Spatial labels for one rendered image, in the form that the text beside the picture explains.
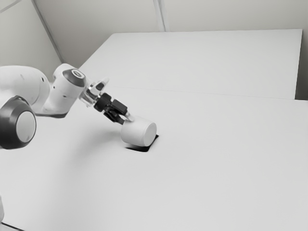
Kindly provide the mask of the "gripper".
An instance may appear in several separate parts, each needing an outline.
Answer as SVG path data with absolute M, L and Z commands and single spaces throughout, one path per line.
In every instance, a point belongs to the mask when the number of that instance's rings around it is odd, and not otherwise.
M 114 123 L 123 125 L 125 120 L 135 120 L 135 117 L 131 113 L 127 113 L 128 108 L 124 104 L 116 99 L 112 100 L 112 97 L 107 93 L 103 93 L 100 96 L 94 108 L 99 112 L 103 112 L 103 114 Z

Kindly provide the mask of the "white mug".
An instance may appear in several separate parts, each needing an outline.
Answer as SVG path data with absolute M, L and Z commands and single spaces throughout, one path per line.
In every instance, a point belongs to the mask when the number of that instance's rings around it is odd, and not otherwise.
M 148 119 L 135 117 L 134 121 L 125 120 L 121 128 L 123 142 L 140 146 L 150 146 L 157 134 L 157 125 Z

